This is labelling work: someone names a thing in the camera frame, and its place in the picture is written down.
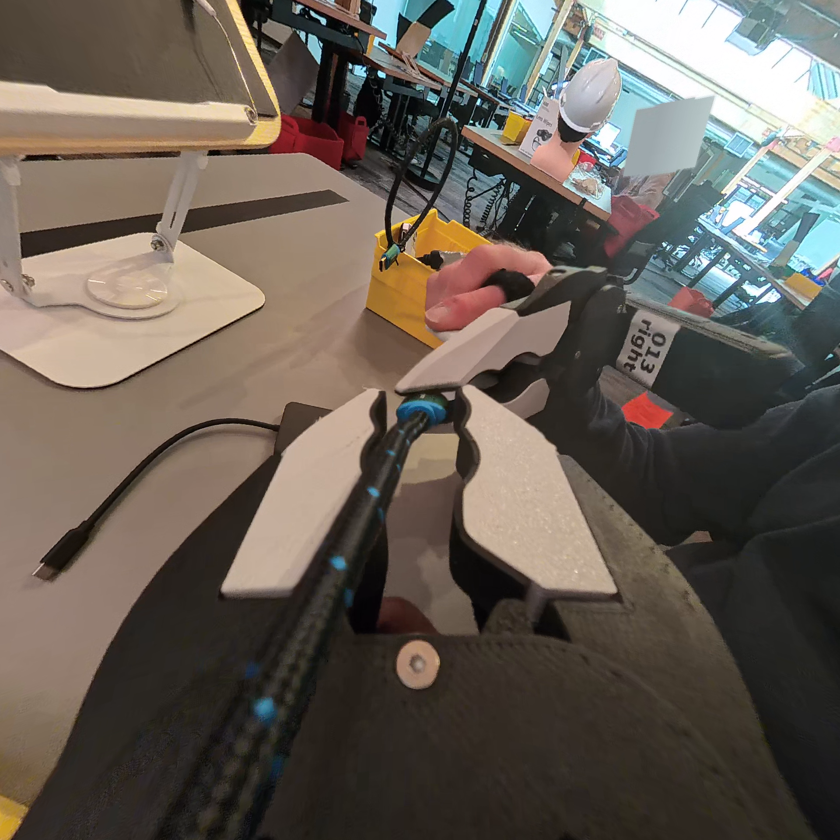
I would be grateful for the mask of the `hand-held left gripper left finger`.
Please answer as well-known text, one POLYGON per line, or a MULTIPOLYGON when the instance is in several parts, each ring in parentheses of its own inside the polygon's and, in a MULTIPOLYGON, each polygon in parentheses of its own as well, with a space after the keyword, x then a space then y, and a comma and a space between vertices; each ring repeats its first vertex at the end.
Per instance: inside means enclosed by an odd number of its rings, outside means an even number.
POLYGON ((362 477, 386 419, 385 393, 366 389, 288 446, 221 584, 224 599, 294 592, 362 477))

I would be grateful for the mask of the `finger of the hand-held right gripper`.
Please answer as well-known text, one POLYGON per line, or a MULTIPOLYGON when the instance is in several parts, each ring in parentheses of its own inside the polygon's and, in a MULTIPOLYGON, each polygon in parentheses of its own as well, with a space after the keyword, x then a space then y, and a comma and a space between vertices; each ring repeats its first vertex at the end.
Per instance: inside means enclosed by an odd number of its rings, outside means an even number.
POLYGON ((472 385, 522 419, 540 413, 550 396, 550 386, 536 367, 486 371, 476 375, 472 385))
POLYGON ((527 316, 509 308, 488 310, 417 362, 395 392, 452 392, 480 374, 502 371, 520 356, 541 359, 556 348, 570 313, 568 301, 527 316))

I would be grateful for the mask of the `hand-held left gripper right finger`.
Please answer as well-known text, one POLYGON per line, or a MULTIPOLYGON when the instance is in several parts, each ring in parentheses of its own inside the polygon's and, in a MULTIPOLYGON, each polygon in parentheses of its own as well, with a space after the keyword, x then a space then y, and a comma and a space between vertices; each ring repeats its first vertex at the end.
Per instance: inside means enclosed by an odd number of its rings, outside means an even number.
POLYGON ((557 599, 614 600, 616 583, 557 448, 473 385, 458 389, 454 423, 459 535, 522 586, 529 621, 557 599))

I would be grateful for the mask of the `braided HDMI cable green plugs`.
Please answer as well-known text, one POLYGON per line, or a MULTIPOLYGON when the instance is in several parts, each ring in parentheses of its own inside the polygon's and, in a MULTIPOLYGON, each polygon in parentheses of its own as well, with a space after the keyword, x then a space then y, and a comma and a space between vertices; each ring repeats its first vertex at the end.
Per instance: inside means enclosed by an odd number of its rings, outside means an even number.
POLYGON ((434 209, 436 201, 440 193, 442 192, 444 185, 446 184, 446 181, 448 180, 448 177, 454 166, 458 146, 459 128, 457 122, 450 117, 440 117, 428 126, 428 128, 416 139, 415 143, 406 152, 406 156, 396 172, 394 182, 392 184, 391 190, 388 194, 385 203, 384 225, 386 248, 383 252, 382 257, 379 260, 380 271, 390 269, 391 266, 393 266, 397 262, 399 255, 406 250, 406 246, 409 240, 412 238, 412 236, 415 235, 415 233, 418 231, 418 229, 424 222, 425 218, 434 209), (410 224, 410 227, 407 229, 407 231, 404 234, 401 234, 392 223, 392 210, 400 189, 400 185, 405 181, 407 175, 409 174, 409 170, 411 169, 411 163, 417 152, 419 152, 427 142, 431 144, 430 151, 433 151, 435 145, 437 144, 438 136, 439 134, 441 134, 441 132, 443 132, 443 130, 447 130, 451 134, 449 154, 443 173, 441 174, 441 177, 438 180, 437 184, 434 186, 431 196, 427 199, 423 211, 415 217, 415 220, 410 224))
POLYGON ((385 528, 407 454, 450 419, 452 396, 408 395, 395 424, 365 460, 363 475, 273 626, 255 688, 241 689, 173 804, 157 838, 247 838, 277 785, 340 618, 359 600, 364 567, 385 528))

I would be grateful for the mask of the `person's right forearm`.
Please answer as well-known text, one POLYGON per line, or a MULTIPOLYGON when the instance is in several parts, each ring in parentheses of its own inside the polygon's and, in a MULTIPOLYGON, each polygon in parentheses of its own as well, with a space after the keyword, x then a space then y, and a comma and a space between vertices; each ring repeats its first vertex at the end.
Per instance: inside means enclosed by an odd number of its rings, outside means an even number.
POLYGON ((658 543, 796 531, 838 552, 838 384, 729 430, 646 429, 598 385, 576 397, 559 388, 534 424, 658 543))

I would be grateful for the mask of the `red bag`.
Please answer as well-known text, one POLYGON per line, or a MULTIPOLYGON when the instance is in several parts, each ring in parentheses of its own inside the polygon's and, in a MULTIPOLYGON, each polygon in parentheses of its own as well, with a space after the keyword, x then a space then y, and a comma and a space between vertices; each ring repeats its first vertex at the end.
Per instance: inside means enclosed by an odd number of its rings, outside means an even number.
POLYGON ((607 220, 609 232, 603 240, 606 258, 614 258, 635 234, 659 217, 656 210, 634 201, 631 196, 612 196, 612 212, 607 220))

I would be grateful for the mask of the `red floor bin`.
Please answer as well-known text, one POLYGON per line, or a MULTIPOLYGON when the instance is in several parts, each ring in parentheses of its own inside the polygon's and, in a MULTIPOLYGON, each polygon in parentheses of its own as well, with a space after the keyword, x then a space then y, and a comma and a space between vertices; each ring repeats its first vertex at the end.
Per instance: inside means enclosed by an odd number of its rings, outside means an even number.
POLYGON ((268 152, 307 154, 339 171, 343 159, 343 141, 325 122, 282 114, 280 133, 268 152))
POLYGON ((668 302, 676 310, 708 319, 714 312, 714 306, 700 290, 693 287, 682 287, 668 302))

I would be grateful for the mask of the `wood-top background desk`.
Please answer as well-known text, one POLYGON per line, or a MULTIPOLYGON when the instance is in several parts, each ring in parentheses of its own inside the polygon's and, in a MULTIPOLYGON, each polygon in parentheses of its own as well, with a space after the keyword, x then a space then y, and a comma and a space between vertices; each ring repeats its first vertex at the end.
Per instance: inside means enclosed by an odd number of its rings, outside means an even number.
POLYGON ((469 157, 469 165, 486 175, 502 175, 510 182, 523 187, 547 201, 558 200, 581 210, 602 225, 612 215, 612 193, 605 187, 600 196, 587 196, 570 181, 559 182, 534 167, 530 159, 518 148, 501 142, 501 132, 493 129, 464 127, 461 136, 478 151, 469 157))

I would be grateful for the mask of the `white helmet on mannequin head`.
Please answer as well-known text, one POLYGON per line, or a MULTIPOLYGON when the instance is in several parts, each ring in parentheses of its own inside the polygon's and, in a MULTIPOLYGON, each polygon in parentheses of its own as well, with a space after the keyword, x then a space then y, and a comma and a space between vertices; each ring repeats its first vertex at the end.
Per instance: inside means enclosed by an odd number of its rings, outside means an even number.
POLYGON ((552 137, 532 154, 531 165, 564 182, 572 173, 581 143, 608 121, 622 91, 618 62, 597 59, 583 66, 562 89, 552 137))

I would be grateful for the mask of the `red plastic container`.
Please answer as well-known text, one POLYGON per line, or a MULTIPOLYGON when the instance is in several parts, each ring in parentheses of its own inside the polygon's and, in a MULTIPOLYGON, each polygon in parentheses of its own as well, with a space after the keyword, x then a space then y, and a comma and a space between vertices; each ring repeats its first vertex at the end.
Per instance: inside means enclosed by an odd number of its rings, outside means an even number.
POLYGON ((366 118, 342 111, 339 115, 338 135, 343 142, 342 162, 351 165, 362 161, 369 137, 366 118))

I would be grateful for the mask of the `person's dark hoodie torso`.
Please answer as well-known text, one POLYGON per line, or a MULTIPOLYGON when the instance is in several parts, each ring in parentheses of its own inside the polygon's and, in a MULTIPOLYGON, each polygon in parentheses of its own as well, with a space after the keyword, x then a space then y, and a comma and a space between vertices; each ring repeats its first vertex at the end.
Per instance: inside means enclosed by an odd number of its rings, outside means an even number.
POLYGON ((736 431, 658 440, 668 529, 738 544, 691 572, 738 662, 780 770, 820 838, 838 838, 838 386, 736 431))

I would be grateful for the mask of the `wooden book stand white base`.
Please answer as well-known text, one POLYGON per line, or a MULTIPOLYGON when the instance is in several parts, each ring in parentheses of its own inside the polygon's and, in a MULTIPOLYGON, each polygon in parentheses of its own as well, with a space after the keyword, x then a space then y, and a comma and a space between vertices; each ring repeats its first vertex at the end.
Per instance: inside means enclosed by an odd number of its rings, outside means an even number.
POLYGON ((52 382, 126 380, 262 308, 261 290, 179 237, 210 151, 280 132, 234 2, 2 2, 2 352, 52 382), (22 257, 20 161, 178 153, 152 233, 22 257))

